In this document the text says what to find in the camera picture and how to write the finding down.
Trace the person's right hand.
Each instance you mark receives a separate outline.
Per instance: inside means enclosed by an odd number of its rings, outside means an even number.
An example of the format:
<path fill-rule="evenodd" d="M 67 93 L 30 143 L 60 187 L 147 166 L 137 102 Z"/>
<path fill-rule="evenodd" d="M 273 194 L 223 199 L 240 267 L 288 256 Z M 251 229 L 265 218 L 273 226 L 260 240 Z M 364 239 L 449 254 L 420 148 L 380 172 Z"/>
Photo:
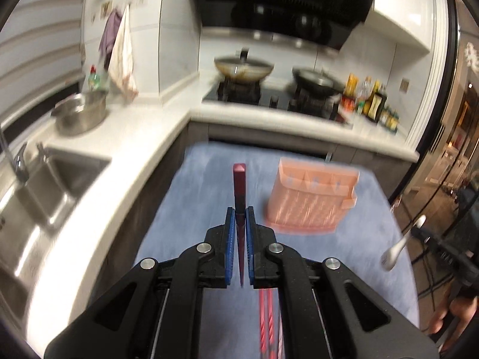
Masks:
<path fill-rule="evenodd" d="M 449 347 L 458 341 L 458 338 L 460 338 L 460 336 L 466 330 L 477 309 L 478 299 L 476 297 L 470 299 L 458 296 L 451 303 L 447 302 L 447 296 L 444 297 L 430 320 L 429 333 L 435 334 L 439 332 L 447 312 L 453 314 L 459 319 L 459 321 L 453 333 L 451 333 L 449 338 L 446 339 L 445 343 L 442 345 L 442 350 L 449 349 Z"/>

